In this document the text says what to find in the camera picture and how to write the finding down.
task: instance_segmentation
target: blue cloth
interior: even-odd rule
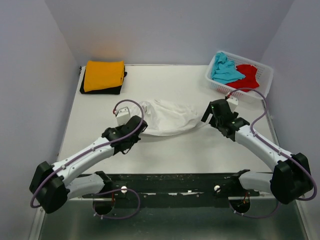
[[[233,83],[246,76],[236,70],[235,62],[230,61],[223,52],[215,55],[211,79],[221,84]]]

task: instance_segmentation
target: metal base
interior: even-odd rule
[[[274,199],[252,199],[250,215],[263,215],[275,208]],[[133,209],[115,209],[124,216]],[[91,200],[72,200],[61,209],[46,214],[40,240],[188,240],[188,239],[306,239],[296,203],[281,206],[273,217],[256,220],[229,208],[143,208],[126,220],[94,217]]]

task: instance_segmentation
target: cable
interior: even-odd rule
[[[274,209],[271,213],[269,213],[269,214],[267,214],[267,215],[264,215],[264,216],[244,215],[243,213],[237,212],[237,211],[232,207],[232,205],[231,205],[230,202],[229,202],[229,206],[230,206],[230,208],[233,210],[233,213],[234,213],[234,214],[237,214],[237,215],[239,215],[239,216],[241,216],[241,217],[245,217],[245,218],[248,218],[248,219],[266,219],[266,218],[269,218],[269,217],[273,216],[273,215],[279,210],[279,208],[280,208],[280,206],[281,206],[281,203],[280,203],[279,201],[277,201],[275,209]]]
[[[117,216],[99,215],[99,214],[97,213],[97,211],[96,211],[96,205],[94,204],[93,207],[92,207],[93,211],[95,212],[93,216],[98,215],[99,217],[101,217],[101,219],[104,218],[104,219],[113,219],[113,220],[124,220],[124,219],[128,219],[128,218],[131,218],[131,217],[133,217],[134,215],[136,215],[136,214],[139,212],[139,210],[140,210],[140,204],[141,204],[141,200],[140,200],[139,194],[138,194],[136,191],[134,191],[134,190],[132,190],[132,189],[130,189],[130,188],[126,188],[125,190],[134,193],[134,195],[136,196],[136,198],[137,198],[137,200],[138,200],[138,205],[137,205],[137,207],[136,207],[136,209],[135,209],[135,211],[134,211],[133,213],[131,213],[131,214],[127,215],[127,216],[120,216],[120,217],[117,217]],[[114,190],[111,190],[111,191],[106,191],[106,192],[97,193],[97,194],[95,194],[95,195],[96,195],[96,196],[100,196],[100,195],[111,194],[111,193],[120,192],[120,191],[123,191],[123,189],[121,189],[121,188],[119,188],[119,189],[114,189]]]
[[[237,92],[237,91],[241,91],[241,90],[251,90],[251,91],[254,91],[256,92],[257,94],[259,94],[264,103],[265,103],[265,110],[263,112],[263,114],[261,116],[259,116],[257,119],[255,119],[251,126],[250,126],[250,130],[251,132],[261,141],[263,142],[265,145],[267,145],[269,148],[273,149],[274,151],[278,152],[278,149],[276,147],[274,147],[273,145],[271,145],[269,142],[267,142],[266,140],[264,140],[262,137],[259,136],[259,134],[257,134],[254,130],[254,125],[256,124],[256,122],[258,122],[260,119],[262,119],[267,113],[268,113],[268,103],[267,103],[267,99],[266,97],[261,93],[259,92],[258,90],[255,90],[253,88],[249,88],[249,87],[241,87],[241,88],[238,88],[236,90],[233,90],[231,92],[229,92],[229,94],[227,95],[227,98],[229,98],[232,93],[234,92]],[[283,153],[283,152],[280,152],[280,154],[282,156],[284,156],[285,158],[289,159],[290,161],[292,161],[299,169],[302,170],[302,172],[307,175],[307,177],[310,179],[310,181],[312,182],[312,185],[313,185],[313,194],[312,196],[308,197],[308,198],[297,198],[297,200],[299,201],[310,201],[312,199],[314,199],[317,195],[317,192],[318,192],[318,188],[317,188],[317,184],[314,180],[314,178],[310,175],[310,173],[303,167],[301,166],[296,160],[294,160],[291,156],[288,156],[287,154]],[[276,208],[268,215],[264,215],[264,216],[250,216],[250,215],[244,215],[243,213],[240,213],[240,212],[237,212],[236,210],[234,210],[234,208],[231,206],[231,204],[229,204],[230,208],[234,211],[235,214],[237,215],[240,215],[242,217],[246,217],[246,218],[250,218],[250,219],[265,219],[265,218],[269,218],[271,216],[273,216],[277,211],[278,209],[280,208],[280,205],[281,203],[278,201],[277,205],[276,205]]]
[[[109,142],[106,142],[106,143],[103,143],[103,144],[100,144],[100,145],[97,145],[96,147],[94,148],[91,148],[91,149],[88,149],[87,151],[84,151],[83,153],[79,154],[78,156],[74,157],[73,159],[71,159],[69,162],[67,162],[64,166],[67,167],[69,166],[70,164],[72,164],[74,161],[78,160],[79,158],[87,155],[88,153],[91,153],[93,151],[95,151],[96,149],[99,149],[101,147],[104,147],[104,146],[107,146],[107,145],[111,145],[111,144],[114,144],[114,143],[117,143],[119,141],[122,141],[130,136],[132,136],[136,131],[138,131],[138,129],[141,127],[142,123],[144,122],[144,116],[145,116],[145,112],[143,110],[143,108],[139,105],[139,103],[137,103],[136,101],[133,101],[133,100],[130,100],[130,99],[124,99],[124,100],[121,100],[119,101],[115,106],[114,106],[114,109],[113,109],[113,114],[116,113],[116,109],[117,109],[117,106],[123,102],[131,102],[131,103],[134,103],[135,105],[137,105],[141,111],[141,121],[139,122],[138,126],[130,133],[128,133],[127,135],[123,136],[123,137],[120,137],[118,139],[115,139],[115,140],[112,140],[112,141],[109,141]],[[38,188],[35,190],[34,194],[32,195],[32,198],[31,198],[31,201],[30,201],[30,207],[33,208],[33,209],[36,209],[36,208],[39,208],[41,205],[34,205],[34,201],[36,199],[36,196],[38,195],[38,193],[40,192],[40,190],[43,188],[43,186],[47,183],[47,181],[49,179],[51,179],[55,174],[57,174],[58,172],[60,172],[63,168],[62,167],[59,167],[58,169],[56,169],[55,171],[53,171],[49,176],[47,176],[42,182],[41,184],[38,186]]]

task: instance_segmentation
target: white cloth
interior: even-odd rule
[[[144,110],[144,120],[148,127],[143,134],[154,136],[173,136],[182,134],[201,122],[202,114],[199,114],[192,105],[178,104],[166,100],[148,100],[139,103]],[[130,115],[141,117],[140,109],[134,105],[130,108]]]

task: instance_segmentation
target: red cloth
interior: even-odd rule
[[[236,70],[245,75],[244,79],[239,79],[237,81],[228,83],[227,86],[239,89],[239,88],[251,88],[255,89],[259,87],[259,83],[256,80],[257,68],[249,64],[241,64],[236,66]]]

